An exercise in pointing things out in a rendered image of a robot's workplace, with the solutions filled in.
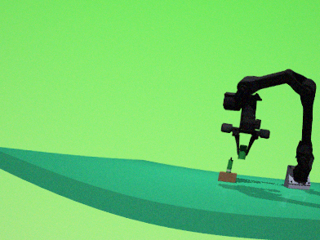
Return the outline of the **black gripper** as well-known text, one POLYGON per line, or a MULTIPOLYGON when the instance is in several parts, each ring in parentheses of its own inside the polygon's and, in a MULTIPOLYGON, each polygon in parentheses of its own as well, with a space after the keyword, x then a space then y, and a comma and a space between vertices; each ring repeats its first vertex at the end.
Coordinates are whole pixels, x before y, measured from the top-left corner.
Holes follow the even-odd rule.
MULTIPOLYGON (((242 120, 243 115, 246 114, 247 117, 252 118, 252 116, 256 116, 256 113, 250 110, 242 110, 241 116, 240 116, 240 122, 242 120)), ((239 134, 251 134, 251 138, 247 147, 246 156, 249 154, 249 150, 251 146, 253 145, 255 140, 258 140, 260 138, 268 139, 270 136, 270 130, 268 129, 260 129, 259 131, 255 132, 249 132, 249 131, 242 131, 242 128, 239 127, 233 127, 233 124, 228 123, 222 123, 221 131, 230 133, 232 132, 232 136, 235 137, 236 145, 237 145, 237 155, 239 154, 239 134)))

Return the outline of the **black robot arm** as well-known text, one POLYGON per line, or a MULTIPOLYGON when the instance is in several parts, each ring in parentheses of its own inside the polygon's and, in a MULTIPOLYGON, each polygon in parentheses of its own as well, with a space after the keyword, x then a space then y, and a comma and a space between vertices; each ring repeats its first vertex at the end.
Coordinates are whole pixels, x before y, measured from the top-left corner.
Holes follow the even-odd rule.
MULTIPOLYGON (((288 84, 295 93, 300 95, 300 101, 303 106, 303 124, 302 137, 296 148, 296 160, 298 164, 293 170, 294 181, 307 182, 308 175, 313 165, 313 144, 311 141, 312 123, 313 123, 313 102, 316 94, 316 83, 310 78, 306 78, 292 69, 264 75, 262 77, 246 76, 237 85, 237 92, 228 92, 224 94, 223 107, 228 111, 250 110, 256 112, 256 101, 262 101, 257 91, 288 84), (256 93, 255 95, 252 95, 256 93)), ((260 130, 261 120, 243 115, 240 122, 242 131, 255 132, 260 130)))

